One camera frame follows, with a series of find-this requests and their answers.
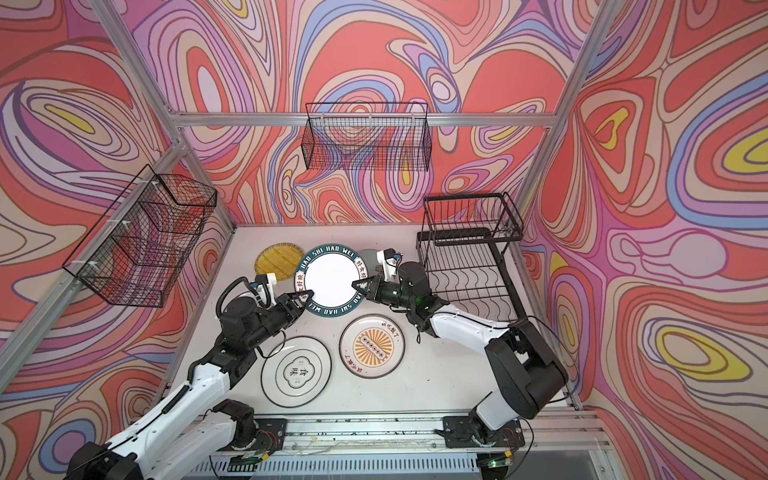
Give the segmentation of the green rim lettered plate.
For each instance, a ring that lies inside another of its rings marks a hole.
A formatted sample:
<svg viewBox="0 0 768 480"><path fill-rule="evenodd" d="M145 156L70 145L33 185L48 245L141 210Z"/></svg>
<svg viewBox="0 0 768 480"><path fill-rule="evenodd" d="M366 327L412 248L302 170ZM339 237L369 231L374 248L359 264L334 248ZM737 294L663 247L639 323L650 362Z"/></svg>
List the green rim lettered plate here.
<svg viewBox="0 0 768 480"><path fill-rule="evenodd" d="M309 249L294 273L296 291L311 290L306 310L323 318L350 314L363 301L353 282L368 277L368 269L354 249L336 243Z"/></svg>

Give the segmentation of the black two-tier dish rack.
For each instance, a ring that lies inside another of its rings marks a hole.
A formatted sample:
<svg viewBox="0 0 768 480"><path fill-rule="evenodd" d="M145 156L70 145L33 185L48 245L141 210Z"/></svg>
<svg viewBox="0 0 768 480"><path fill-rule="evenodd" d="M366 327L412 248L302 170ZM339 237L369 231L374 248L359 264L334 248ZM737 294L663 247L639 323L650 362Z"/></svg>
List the black two-tier dish rack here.
<svg viewBox="0 0 768 480"><path fill-rule="evenodd" d="M527 315L506 257L524 233L509 194L429 196L423 213L416 250L436 295L486 319Z"/></svg>

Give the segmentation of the light blue flower plate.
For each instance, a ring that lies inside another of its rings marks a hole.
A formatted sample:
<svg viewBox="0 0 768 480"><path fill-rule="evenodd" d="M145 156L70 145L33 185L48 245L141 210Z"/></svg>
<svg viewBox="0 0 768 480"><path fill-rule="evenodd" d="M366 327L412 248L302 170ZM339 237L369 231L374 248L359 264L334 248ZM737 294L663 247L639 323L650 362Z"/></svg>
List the light blue flower plate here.
<svg viewBox="0 0 768 480"><path fill-rule="evenodd" d="M365 250L359 250L358 253L360 257L363 259L363 262L366 265L366 269L369 276L375 276L375 275L382 275L380 266L376 260L376 252L379 250L374 249L365 249Z"/></svg>

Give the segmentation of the white plate green quatrefoil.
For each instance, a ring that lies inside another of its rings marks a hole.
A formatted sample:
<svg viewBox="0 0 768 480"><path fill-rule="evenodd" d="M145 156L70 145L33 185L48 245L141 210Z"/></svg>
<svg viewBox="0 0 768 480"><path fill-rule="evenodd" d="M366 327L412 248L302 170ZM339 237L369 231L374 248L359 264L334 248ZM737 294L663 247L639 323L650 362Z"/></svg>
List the white plate green quatrefoil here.
<svg viewBox="0 0 768 480"><path fill-rule="evenodd" d="M273 350L260 374L266 398L277 407L311 403L326 388L332 373L328 348L318 339L300 336Z"/></svg>

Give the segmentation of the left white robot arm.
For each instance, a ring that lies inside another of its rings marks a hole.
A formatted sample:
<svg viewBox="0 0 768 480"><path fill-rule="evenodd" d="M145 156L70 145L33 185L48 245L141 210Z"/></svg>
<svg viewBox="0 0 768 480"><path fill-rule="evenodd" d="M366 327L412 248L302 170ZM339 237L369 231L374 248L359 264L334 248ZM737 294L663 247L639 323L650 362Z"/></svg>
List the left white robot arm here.
<svg viewBox="0 0 768 480"><path fill-rule="evenodd" d="M228 394L255 364L261 344L292 326L313 296L284 293L263 307L256 292L234 299L222 293L215 307L221 332L189 366L186 381L105 443L80 447L66 478L181 479L222 448L250 449L261 432L254 410Z"/></svg>

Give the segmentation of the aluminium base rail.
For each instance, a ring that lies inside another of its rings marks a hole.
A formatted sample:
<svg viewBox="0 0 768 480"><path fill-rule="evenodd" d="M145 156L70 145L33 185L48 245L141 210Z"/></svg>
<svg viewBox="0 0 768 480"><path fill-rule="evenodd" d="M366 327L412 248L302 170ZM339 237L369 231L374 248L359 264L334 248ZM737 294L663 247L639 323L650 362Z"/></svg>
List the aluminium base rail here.
<svg viewBox="0 0 768 480"><path fill-rule="evenodd" d="M259 420L258 435L268 447L282 442L279 454L449 452L443 436L443 418L449 411L421 413L276 414ZM521 452L590 451L611 449L603 422L594 413L549 408L533 420L520 420L502 431L494 447L474 442L465 452L503 451L522 440Z"/></svg>

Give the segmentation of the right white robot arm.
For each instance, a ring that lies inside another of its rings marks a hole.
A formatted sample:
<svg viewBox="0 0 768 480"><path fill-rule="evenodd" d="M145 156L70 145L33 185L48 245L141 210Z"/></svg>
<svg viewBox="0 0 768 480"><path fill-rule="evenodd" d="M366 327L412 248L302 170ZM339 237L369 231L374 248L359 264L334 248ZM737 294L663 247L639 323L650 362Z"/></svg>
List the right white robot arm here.
<svg viewBox="0 0 768 480"><path fill-rule="evenodd" d="M419 333L485 356L497 388L467 416L479 441L512 421L535 418L569 381L557 354L527 317L496 321L468 313L435 294L417 262L403 263L394 282L377 275L351 287L366 300L403 314Z"/></svg>

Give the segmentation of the yellow green woven tray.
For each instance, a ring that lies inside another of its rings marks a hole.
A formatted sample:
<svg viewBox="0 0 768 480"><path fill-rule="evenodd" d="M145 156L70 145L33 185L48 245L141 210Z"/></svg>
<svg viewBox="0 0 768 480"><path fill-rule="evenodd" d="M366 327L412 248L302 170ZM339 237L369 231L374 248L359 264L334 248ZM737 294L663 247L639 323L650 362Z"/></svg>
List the yellow green woven tray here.
<svg viewBox="0 0 768 480"><path fill-rule="evenodd" d="M273 273L278 281L294 276L304 257L304 250L293 243L276 243L265 248L254 262L257 275Z"/></svg>

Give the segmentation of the large orange sunburst plate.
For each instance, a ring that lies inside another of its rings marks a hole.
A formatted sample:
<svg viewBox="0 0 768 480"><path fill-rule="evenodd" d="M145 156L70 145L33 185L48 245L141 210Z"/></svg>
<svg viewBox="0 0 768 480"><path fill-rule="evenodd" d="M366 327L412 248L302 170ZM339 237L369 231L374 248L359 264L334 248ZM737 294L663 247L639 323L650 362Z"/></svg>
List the large orange sunburst plate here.
<svg viewBox="0 0 768 480"><path fill-rule="evenodd" d="M406 342L396 322L381 314L363 315L343 330L342 365L354 376L378 379L394 372L404 359Z"/></svg>

